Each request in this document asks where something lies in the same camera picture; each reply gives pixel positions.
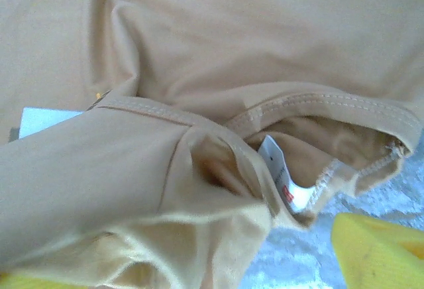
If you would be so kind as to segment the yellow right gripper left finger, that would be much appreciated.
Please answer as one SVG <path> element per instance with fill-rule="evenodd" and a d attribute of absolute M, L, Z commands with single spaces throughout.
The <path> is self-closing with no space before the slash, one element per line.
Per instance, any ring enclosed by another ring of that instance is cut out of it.
<path fill-rule="evenodd" d="M 27 278 L 16 274 L 0 274 L 0 289 L 85 289 L 85 286 Z"/>

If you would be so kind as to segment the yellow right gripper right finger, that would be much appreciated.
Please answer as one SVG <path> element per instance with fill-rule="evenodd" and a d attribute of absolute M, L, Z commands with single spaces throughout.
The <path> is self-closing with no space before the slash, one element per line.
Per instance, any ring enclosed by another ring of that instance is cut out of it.
<path fill-rule="evenodd" d="M 424 231 L 340 213 L 332 246 L 347 289 L 424 289 Z"/>

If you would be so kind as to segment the tan t-shirt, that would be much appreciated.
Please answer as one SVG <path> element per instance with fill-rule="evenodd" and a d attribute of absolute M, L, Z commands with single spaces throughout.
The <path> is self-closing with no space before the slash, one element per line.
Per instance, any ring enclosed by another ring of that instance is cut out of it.
<path fill-rule="evenodd" d="M 0 0 L 0 276 L 237 289 L 423 130 L 424 0 Z"/>

